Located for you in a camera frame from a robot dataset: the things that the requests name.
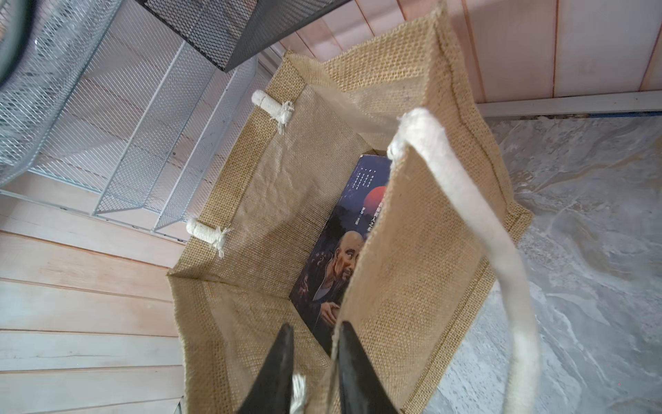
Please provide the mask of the black mesh wall basket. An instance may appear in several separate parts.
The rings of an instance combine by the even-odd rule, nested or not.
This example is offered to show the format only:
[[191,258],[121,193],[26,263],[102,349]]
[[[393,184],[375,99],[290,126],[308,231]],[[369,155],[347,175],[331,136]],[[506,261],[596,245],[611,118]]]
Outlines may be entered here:
[[144,0],[146,11],[229,72],[348,0]]

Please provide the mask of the tan canvas bag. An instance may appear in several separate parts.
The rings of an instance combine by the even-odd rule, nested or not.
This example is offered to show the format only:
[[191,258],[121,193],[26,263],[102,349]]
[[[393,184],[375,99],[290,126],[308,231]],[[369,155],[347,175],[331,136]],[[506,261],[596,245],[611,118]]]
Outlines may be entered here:
[[446,2],[321,62],[285,53],[168,279],[185,411],[340,413],[346,335],[384,403],[419,413],[499,284],[505,413],[534,410],[541,338],[515,201]]

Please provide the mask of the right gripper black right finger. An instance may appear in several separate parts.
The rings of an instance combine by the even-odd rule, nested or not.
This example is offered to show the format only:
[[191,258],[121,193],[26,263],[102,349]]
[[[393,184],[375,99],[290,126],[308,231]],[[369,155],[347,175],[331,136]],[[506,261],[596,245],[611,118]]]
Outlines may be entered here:
[[348,321],[340,327],[338,367],[342,413],[398,413]]

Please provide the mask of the old man book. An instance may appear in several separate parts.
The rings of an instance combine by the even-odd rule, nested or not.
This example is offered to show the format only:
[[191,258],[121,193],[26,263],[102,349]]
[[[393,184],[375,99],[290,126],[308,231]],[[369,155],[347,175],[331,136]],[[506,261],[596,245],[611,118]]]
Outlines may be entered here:
[[360,157],[291,290],[291,302],[327,353],[345,291],[382,210],[390,171],[385,156]]

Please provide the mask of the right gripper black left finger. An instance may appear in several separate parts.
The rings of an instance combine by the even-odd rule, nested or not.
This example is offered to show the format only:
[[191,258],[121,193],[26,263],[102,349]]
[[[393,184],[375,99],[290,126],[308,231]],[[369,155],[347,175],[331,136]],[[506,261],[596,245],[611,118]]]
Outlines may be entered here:
[[283,324],[237,413],[289,413],[293,370],[294,330],[289,324]]

